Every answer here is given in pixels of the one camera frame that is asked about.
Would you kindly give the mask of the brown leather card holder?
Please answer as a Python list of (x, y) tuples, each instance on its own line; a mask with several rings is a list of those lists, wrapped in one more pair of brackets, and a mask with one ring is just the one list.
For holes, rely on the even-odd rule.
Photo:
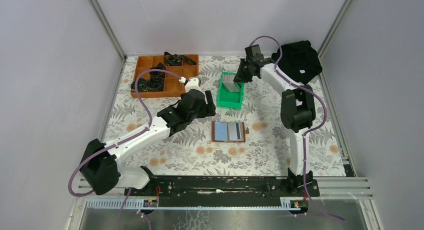
[(212, 122), (212, 142), (246, 142), (247, 128), (244, 122)]

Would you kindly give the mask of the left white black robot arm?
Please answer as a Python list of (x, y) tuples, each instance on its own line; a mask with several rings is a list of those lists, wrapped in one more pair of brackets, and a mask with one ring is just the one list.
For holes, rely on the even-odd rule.
[(184, 131), (194, 120), (215, 116), (212, 93), (201, 91), (199, 77), (180, 77), (179, 81), (185, 89), (180, 100), (159, 111), (147, 124), (115, 140), (103, 143), (94, 139), (87, 144), (76, 172), (85, 178), (90, 193), (103, 195), (121, 186), (150, 195), (155, 190), (152, 174), (123, 163), (145, 147)]

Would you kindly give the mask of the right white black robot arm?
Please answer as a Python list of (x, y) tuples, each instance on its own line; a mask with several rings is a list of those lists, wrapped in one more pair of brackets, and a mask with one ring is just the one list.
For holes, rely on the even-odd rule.
[(305, 91), (311, 90), (311, 87), (299, 87), (275, 65), (272, 58), (264, 57), (259, 45), (246, 47), (245, 53), (246, 57), (241, 59), (234, 81), (247, 83), (256, 76), (271, 85), (281, 96), (280, 118), (288, 132), (291, 158), (286, 187), (291, 195), (299, 196), (313, 180), (307, 161), (309, 137), (305, 136), (316, 118), (314, 97)]

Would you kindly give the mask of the stack of credit cards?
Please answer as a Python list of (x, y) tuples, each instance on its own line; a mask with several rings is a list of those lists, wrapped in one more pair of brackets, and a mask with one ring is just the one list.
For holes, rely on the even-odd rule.
[(228, 92), (237, 92), (239, 93), (241, 91), (241, 85), (238, 82), (235, 82), (235, 75), (232, 74), (224, 74), (222, 77), (222, 84), (226, 88)]

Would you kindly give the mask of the wooden compartment tray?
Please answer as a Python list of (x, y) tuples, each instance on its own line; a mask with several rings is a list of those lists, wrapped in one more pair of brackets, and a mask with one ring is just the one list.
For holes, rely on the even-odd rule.
[(161, 91), (151, 91), (149, 89), (143, 90), (139, 93), (141, 98), (162, 98), (162, 97), (179, 97), (182, 93), (185, 92), (184, 84), (180, 83), (178, 77), (175, 77), (171, 72), (177, 74), (178, 76), (183, 76), (186, 79), (190, 77), (197, 77), (199, 75), (199, 56), (198, 54), (187, 54), (187, 57), (195, 62), (194, 65), (191, 65), (187, 61), (183, 60), (180, 66), (168, 66), (164, 62), (163, 55), (153, 55), (153, 56), (139, 56), (136, 60), (135, 73), (133, 79), (130, 82), (130, 94), (133, 98), (136, 98), (137, 95), (134, 91), (133, 82), (136, 80), (139, 74), (142, 74), (142, 78), (149, 80), (153, 75), (152, 73), (147, 73), (146, 70), (149, 70), (158, 64), (163, 64), (164, 69), (167, 70), (167, 73), (164, 73), (164, 78), (161, 85)]

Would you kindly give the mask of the green plastic bin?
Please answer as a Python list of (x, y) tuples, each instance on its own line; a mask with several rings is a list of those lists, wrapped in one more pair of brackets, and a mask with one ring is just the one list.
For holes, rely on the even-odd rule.
[(222, 80), (227, 75), (235, 76), (236, 73), (222, 72), (216, 97), (216, 105), (219, 107), (241, 109), (244, 99), (245, 84), (243, 82), (240, 83), (240, 92), (229, 92), (222, 83)]

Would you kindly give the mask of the rolled belt lower right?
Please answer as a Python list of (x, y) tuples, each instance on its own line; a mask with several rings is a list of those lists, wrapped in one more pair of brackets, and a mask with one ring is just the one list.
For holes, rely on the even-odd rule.
[(164, 78), (157, 76), (157, 77), (151, 77), (146, 85), (147, 85), (147, 90), (149, 92), (160, 92), (164, 90), (164, 84), (165, 84), (165, 80)]

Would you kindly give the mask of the rolled belt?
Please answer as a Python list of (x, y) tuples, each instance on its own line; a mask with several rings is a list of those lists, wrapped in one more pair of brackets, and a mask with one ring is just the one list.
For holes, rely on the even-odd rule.
[(149, 72), (150, 77), (161, 77), (165, 78), (166, 73), (162, 72), (162, 70), (165, 70), (166, 67), (163, 63), (158, 63), (156, 66), (151, 68), (151, 72)]
[(138, 90), (139, 92), (146, 92), (148, 91), (148, 80), (145, 78), (140, 78), (137, 83), (133, 81), (130, 85), (131, 91), (135, 92)]
[(197, 65), (197, 63), (187, 55), (171, 54), (169, 52), (163, 53), (163, 61), (168, 66), (182, 66), (183, 62), (187, 62), (192, 66)]
[(164, 78), (157, 76), (157, 77), (151, 77), (146, 85), (147, 85), (147, 90), (149, 92), (160, 92), (164, 90), (164, 84), (165, 84), (165, 80)]

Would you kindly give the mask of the rolled belt top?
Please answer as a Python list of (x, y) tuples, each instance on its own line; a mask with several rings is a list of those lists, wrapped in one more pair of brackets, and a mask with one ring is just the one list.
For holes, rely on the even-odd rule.
[(168, 66), (182, 66), (183, 62), (187, 62), (192, 66), (197, 65), (197, 63), (187, 55), (171, 54), (169, 52), (163, 53), (163, 61)]

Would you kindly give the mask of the black cloth bundle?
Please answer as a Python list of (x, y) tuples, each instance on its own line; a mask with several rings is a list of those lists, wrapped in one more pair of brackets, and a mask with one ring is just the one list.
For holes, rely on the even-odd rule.
[(322, 71), (317, 51), (310, 41), (299, 41), (281, 46), (271, 58), (278, 61), (278, 67), (292, 80), (304, 85), (308, 84)]

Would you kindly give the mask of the rolled belt middle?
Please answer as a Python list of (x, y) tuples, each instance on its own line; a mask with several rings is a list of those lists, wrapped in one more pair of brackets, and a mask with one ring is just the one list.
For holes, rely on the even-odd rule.
[(162, 70), (165, 70), (166, 67), (163, 63), (158, 63), (156, 66), (151, 68), (151, 72), (149, 72), (150, 77), (161, 77), (165, 78), (166, 73), (162, 72)]

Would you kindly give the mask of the rolled belt lower left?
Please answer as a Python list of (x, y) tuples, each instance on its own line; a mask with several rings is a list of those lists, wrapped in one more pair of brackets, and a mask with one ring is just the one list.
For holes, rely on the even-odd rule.
[(148, 91), (148, 80), (145, 78), (140, 78), (137, 83), (133, 81), (130, 85), (131, 91), (135, 92), (138, 90), (139, 92), (146, 92)]

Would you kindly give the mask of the floral patterned table mat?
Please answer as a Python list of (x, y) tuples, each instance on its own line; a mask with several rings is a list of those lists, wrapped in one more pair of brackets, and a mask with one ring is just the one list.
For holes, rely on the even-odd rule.
[[(222, 72), (235, 72), (237, 56), (200, 56), (202, 90), (211, 90), (214, 101)], [(117, 91), (104, 141), (122, 136), (148, 122), (130, 84), (137, 57), (129, 57)], [(164, 175), (263, 175), (286, 176), (291, 162), (287, 130), (280, 119), (280, 97), (259, 79), (245, 85), (241, 109), (217, 107), (216, 116), (194, 121), (186, 130), (152, 144), (130, 157), (124, 166), (147, 166)], [(243, 122), (249, 129), (246, 142), (211, 140), (212, 121)], [(314, 176), (346, 176), (330, 114), (325, 125), (308, 134), (309, 157)]]

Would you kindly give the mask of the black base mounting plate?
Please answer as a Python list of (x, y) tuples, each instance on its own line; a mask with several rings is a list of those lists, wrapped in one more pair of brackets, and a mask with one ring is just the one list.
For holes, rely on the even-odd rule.
[(255, 193), (263, 197), (304, 197), (300, 181), (275, 176), (155, 176), (131, 196), (182, 196), (185, 193)]

